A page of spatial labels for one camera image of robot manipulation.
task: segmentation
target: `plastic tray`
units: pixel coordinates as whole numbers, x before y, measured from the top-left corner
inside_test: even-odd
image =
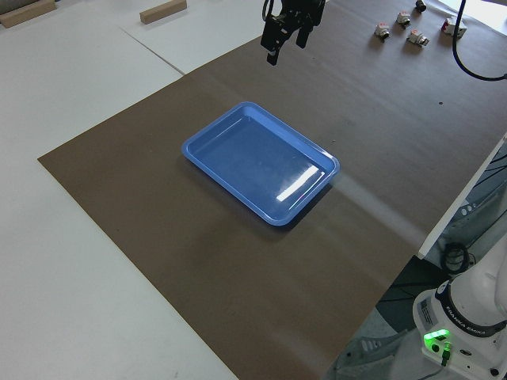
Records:
[[[340,169],[331,154],[250,102],[226,112],[181,150],[274,226],[289,223]]]

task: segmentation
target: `green indicator light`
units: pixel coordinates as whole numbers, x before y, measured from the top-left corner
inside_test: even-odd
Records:
[[[449,330],[441,329],[441,330],[438,330],[435,332],[429,332],[429,333],[425,334],[424,338],[425,338],[425,340],[431,340],[433,338],[437,338],[439,336],[445,336],[448,334],[449,334]]]

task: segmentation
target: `small white object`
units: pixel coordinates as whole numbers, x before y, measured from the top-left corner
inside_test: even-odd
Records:
[[[428,38],[423,36],[417,29],[413,29],[406,40],[419,46],[426,46],[429,42]]]
[[[396,22],[399,23],[403,28],[410,25],[410,15],[406,10],[402,10],[396,17]]]
[[[445,34],[450,34],[451,36],[454,34],[454,29],[456,27],[457,19],[456,17],[446,18],[444,24],[442,25],[442,32]],[[463,20],[459,23],[458,29],[458,38],[463,37],[463,34],[467,31],[467,26],[463,22]]]
[[[377,27],[375,28],[375,35],[378,36],[382,42],[385,41],[386,38],[389,37],[389,25],[385,22],[380,22],[377,24]]]

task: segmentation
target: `brown table surface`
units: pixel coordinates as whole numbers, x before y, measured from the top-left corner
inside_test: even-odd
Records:
[[[40,159],[241,380],[322,376],[505,133],[507,83],[457,67],[444,13],[414,14],[431,41],[407,43],[403,6],[329,2],[307,48],[286,43],[278,66],[254,40]],[[394,25],[385,44],[379,21]],[[468,27],[463,60],[504,72],[505,38]],[[341,162],[287,228],[181,155],[240,101]]]

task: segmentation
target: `tray rim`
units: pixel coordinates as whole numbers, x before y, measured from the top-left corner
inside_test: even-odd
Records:
[[[202,135],[204,135],[206,132],[212,130],[216,125],[220,124],[222,120],[225,120],[230,114],[238,111],[241,108],[245,107],[251,107],[256,109],[258,112],[263,113],[265,116],[270,118],[275,122],[276,127],[282,127],[285,129],[285,131],[288,131],[292,136],[296,137],[298,140],[300,140],[302,143],[305,143],[308,145],[311,149],[316,150],[319,154],[322,154],[326,158],[330,160],[330,162],[333,164],[333,168],[331,171],[327,172],[326,175],[319,181],[317,186],[312,188],[301,200],[301,202],[296,205],[294,208],[292,208],[283,218],[272,218],[269,216],[264,210],[262,210],[257,204],[253,203],[250,199],[245,197],[240,191],[238,191],[234,186],[229,184],[227,181],[225,181],[221,176],[219,176],[212,168],[205,165],[200,159],[198,159],[196,156],[194,156],[190,150],[189,146],[194,141],[198,140]],[[272,133],[275,133],[272,128],[267,128]],[[293,146],[288,142],[287,140],[284,140],[287,144],[291,145],[295,149],[297,147]],[[208,176],[210,176],[213,180],[215,180],[218,184],[220,184],[223,188],[225,188],[231,195],[233,195],[236,199],[240,200],[243,204],[245,204],[250,210],[255,212],[258,216],[263,218],[265,222],[272,226],[285,226],[288,223],[290,223],[291,220],[294,219],[294,217],[297,216],[298,213],[301,212],[302,209],[305,208],[308,203],[315,198],[315,196],[327,185],[329,184],[330,180],[338,174],[338,172],[341,169],[340,162],[336,157],[334,157],[332,154],[327,152],[326,150],[322,149],[320,146],[315,144],[313,141],[309,140],[306,136],[299,133],[294,128],[290,127],[288,124],[286,124],[283,120],[278,119],[276,116],[274,116],[272,113],[268,112],[264,108],[262,108],[257,103],[253,103],[252,101],[243,101],[237,105],[235,105],[233,108],[229,109],[227,112],[225,112],[223,115],[221,115],[218,119],[212,121],[210,124],[208,124],[206,127],[200,129],[195,135],[192,135],[190,138],[185,140],[183,145],[181,146],[181,152],[183,155],[189,159],[195,166],[197,166],[199,169],[201,169],[203,172],[205,172]]]

